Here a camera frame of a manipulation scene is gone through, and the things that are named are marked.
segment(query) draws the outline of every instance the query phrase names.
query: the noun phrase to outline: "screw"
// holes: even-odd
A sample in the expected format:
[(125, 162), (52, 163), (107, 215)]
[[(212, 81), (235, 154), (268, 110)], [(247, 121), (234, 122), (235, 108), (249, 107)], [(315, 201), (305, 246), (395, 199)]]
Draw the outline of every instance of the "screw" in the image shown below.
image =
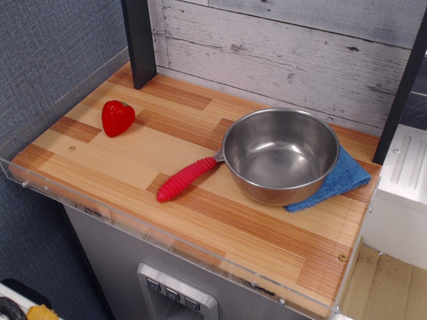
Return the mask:
[(283, 299), (283, 298), (280, 298), (278, 300), (278, 304), (279, 304), (280, 307), (284, 307), (284, 306), (286, 306), (286, 300)]
[(341, 253), (341, 254), (338, 256), (338, 259), (339, 259), (341, 262), (345, 262), (345, 261), (347, 261), (347, 255), (345, 255), (345, 254)]

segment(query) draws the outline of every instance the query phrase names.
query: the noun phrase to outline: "red handle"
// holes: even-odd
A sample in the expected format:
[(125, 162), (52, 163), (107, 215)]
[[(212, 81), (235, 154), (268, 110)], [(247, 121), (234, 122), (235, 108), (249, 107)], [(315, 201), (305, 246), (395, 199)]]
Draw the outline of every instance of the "red handle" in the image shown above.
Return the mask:
[(157, 200), (164, 202), (170, 200), (184, 191), (198, 177), (216, 166), (218, 162), (213, 157), (197, 160), (185, 167), (176, 175), (170, 177), (160, 188)]

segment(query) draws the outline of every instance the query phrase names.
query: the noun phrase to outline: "wooden countertop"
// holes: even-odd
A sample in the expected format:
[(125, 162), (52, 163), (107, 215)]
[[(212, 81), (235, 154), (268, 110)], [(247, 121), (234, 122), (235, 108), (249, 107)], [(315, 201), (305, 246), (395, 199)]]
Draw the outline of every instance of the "wooden countertop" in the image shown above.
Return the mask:
[[(136, 120), (110, 138), (101, 110), (113, 99), (130, 104)], [(349, 261), (338, 256), (352, 254), (380, 172), (371, 163), (378, 138), (332, 126), (372, 180), (297, 213), (248, 199), (225, 165), (173, 201), (155, 199), (169, 176), (220, 149), (235, 120), (266, 107), (162, 75), (135, 90), (127, 64), (20, 152), (10, 170), (56, 199), (162, 240), (186, 259), (204, 260), (242, 285), (323, 317), (313, 301), (334, 306)]]

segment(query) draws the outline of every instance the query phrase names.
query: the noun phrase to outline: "dish towel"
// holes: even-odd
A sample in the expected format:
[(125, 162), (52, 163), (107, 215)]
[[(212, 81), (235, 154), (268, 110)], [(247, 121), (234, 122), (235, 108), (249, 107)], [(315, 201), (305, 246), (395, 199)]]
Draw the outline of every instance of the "dish towel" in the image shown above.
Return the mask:
[(304, 201), (285, 206), (285, 209), (289, 212), (296, 212), (312, 207), (329, 197), (340, 195), (360, 185), (365, 185), (369, 180), (371, 180), (369, 173), (341, 146), (338, 161), (318, 192)]

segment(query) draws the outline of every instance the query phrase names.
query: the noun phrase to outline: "saucepan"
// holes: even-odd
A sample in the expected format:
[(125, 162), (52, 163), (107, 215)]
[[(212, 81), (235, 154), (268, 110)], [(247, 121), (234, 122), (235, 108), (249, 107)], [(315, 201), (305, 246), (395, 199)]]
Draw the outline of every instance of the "saucepan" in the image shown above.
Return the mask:
[(322, 186), (339, 154), (334, 130), (320, 118), (296, 109), (262, 109), (238, 119), (216, 155), (169, 178), (157, 200), (172, 199), (223, 161), (237, 186), (254, 201), (274, 206), (297, 203)]

